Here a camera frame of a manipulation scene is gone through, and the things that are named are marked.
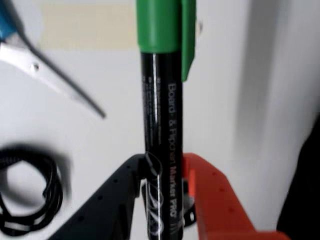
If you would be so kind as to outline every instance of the scissors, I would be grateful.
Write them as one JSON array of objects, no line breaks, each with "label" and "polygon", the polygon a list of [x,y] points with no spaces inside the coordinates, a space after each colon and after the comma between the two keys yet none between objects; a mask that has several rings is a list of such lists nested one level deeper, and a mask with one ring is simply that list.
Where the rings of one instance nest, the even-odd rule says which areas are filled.
[{"label": "scissors", "polygon": [[13,65],[63,96],[104,118],[105,113],[80,88],[37,54],[18,33],[4,0],[0,0],[0,61]]}]

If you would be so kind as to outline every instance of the masking tape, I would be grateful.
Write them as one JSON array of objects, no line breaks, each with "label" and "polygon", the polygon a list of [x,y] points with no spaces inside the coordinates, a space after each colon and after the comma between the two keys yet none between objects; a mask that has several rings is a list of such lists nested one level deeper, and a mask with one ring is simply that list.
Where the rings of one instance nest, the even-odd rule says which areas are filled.
[{"label": "masking tape", "polygon": [[42,4],[45,49],[103,50],[137,48],[132,4]]}]

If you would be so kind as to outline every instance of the white surface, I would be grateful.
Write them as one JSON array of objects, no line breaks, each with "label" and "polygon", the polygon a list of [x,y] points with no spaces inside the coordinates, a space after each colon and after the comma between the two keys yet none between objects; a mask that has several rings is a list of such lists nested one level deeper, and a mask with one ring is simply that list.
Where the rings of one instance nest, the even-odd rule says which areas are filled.
[{"label": "white surface", "polygon": [[[40,2],[13,1],[35,45]],[[184,151],[221,169],[256,228],[274,230],[319,110],[320,2],[199,0],[198,18],[203,32],[184,84]],[[138,49],[42,52],[94,97],[107,119],[0,63],[0,146],[30,143],[69,159],[71,194],[48,227],[17,238],[25,240],[48,238],[123,161],[144,151]],[[22,188],[25,181],[15,176],[37,179],[26,166],[19,169],[10,170],[10,186]],[[38,194],[41,185],[33,183]],[[131,239],[146,239],[145,226],[137,199]],[[196,234],[188,230],[184,239]],[[0,233],[0,239],[11,238]]]}]

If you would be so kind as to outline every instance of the green marker cap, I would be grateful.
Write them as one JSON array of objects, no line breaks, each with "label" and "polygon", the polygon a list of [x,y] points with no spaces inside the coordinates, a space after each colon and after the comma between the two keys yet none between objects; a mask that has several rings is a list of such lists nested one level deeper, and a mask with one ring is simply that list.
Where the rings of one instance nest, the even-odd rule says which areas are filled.
[{"label": "green marker cap", "polygon": [[138,44],[142,53],[181,51],[182,81],[195,58],[196,0],[136,0]]}]

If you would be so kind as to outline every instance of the black object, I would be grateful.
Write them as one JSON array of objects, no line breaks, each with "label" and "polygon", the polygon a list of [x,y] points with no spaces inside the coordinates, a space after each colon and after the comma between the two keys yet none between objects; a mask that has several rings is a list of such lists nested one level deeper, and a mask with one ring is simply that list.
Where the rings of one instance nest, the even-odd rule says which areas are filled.
[{"label": "black object", "polygon": [[302,146],[277,230],[292,240],[317,239],[320,215],[320,118]]},{"label": "black object", "polygon": [[197,222],[195,198],[189,195],[189,185],[183,181],[183,219],[184,227],[190,227]]},{"label": "black object", "polygon": [[161,172],[152,154],[132,156],[49,240],[128,240],[140,182]]},{"label": "black object", "polygon": [[[33,165],[44,176],[46,188],[42,195],[45,198],[45,204],[38,212],[32,215],[12,216],[7,210],[0,193],[0,207],[2,208],[0,230],[9,236],[22,236],[46,227],[59,211],[63,200],[63,191],[57,173],[57,166],[50,156],[29,147],[14,147],[0,151],[0,170],[20,161],[26,161]],[[18,224],[25,230],[6,227],[6,223]]]},{"label": "black object", "polygon": [[146,184],[151,240],[183,237],[181,52],[142,53],[146,151],[162,164],[162,175]]}]

